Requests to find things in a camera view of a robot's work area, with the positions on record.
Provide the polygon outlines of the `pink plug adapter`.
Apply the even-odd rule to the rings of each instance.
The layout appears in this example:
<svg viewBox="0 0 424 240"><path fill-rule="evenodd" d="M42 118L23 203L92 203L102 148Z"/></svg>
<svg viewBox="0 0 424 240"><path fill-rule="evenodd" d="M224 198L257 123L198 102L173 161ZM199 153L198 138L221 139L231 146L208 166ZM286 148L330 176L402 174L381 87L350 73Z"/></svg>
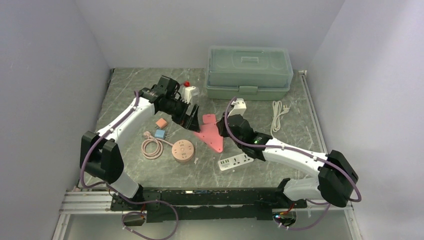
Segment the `pink plug adapter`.
<svg viewBox="0 0 424 240"><path fill-rule="evenodd" d="M202 116L202 121L204 125L207 124L215 124L216 123L216 115L215 114L204 114Z"/></svg>

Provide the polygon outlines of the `round pink socket hub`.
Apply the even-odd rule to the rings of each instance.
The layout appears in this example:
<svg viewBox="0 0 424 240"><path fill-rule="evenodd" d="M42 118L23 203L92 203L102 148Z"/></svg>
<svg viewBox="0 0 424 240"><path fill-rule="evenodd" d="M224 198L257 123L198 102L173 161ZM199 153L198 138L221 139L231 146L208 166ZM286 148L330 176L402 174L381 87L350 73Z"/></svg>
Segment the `round pink socket hub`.
<svg viewBox="0 0 424 240"><path fill-rule="evenodd" d="M181 139L172 145L171 154L177 162L186 163L194 157L195 147L189 140Z"/></svg>

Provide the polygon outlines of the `white power strip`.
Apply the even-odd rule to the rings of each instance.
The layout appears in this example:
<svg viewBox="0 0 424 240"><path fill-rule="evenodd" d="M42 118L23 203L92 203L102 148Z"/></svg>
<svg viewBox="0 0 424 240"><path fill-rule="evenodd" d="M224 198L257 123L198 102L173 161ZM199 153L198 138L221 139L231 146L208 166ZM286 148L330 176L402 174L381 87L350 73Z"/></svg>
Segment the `white power strip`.
<svg viewBox="0 0 424 240"><path fill-rule="evenodd" d="M241 153L232 157L219 160L218 166L221 171L226 171L248 163L252 163L253 161L253 158L247 156L245 153Z"/></svg>

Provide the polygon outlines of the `pink triangular socket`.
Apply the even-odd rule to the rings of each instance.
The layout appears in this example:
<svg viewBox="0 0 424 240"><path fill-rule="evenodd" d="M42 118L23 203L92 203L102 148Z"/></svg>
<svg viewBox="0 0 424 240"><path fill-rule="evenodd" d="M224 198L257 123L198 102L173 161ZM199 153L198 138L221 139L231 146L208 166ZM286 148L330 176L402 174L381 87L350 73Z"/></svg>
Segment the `pink triangular socket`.
<svg viewBox="0 0 424 240"><path fill-rule="evenodd" d="M216 153L224 150L224 138L220 136L216 123L207 123L200 126L200 132L193 134Z"/></svg>

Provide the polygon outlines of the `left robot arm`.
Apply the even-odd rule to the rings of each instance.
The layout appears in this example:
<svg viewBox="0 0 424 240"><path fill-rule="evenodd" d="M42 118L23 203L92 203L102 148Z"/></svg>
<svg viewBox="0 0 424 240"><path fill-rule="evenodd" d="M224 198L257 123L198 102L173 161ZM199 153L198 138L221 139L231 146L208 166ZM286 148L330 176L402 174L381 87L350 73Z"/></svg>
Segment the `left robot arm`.
<svg viewBox="0 0 424 240"><path fill-rule="evenodd" d="M176 80L163 75L151 88L135 91L133 101L112 122L96 132L83 134L79 163L83 188L105 184L120 194L129 209L137 210L143 205L144 188L125 172L120 148L158 112L169 115L186 130L200 132L199 106L183 99L180 87Z"/></svg>

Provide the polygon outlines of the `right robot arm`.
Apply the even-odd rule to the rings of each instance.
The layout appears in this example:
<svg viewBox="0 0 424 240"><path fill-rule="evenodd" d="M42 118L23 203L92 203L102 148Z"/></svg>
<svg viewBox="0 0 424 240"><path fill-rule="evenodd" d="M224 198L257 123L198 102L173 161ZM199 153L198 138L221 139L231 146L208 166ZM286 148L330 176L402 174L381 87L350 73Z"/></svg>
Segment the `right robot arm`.
<svg viewBox="0 0 424 240"><path fill-rule="evenodd" d="M252 159L283 164L309 175L308 179L283 179L275 194L276 203L287 208L298 200L324 200L344 208L349 201L360 202L359 177L346 157L337 150L326 154L284 143L253 130L240 114L225 116L216 123L218 133L230 138Z"/></svg>

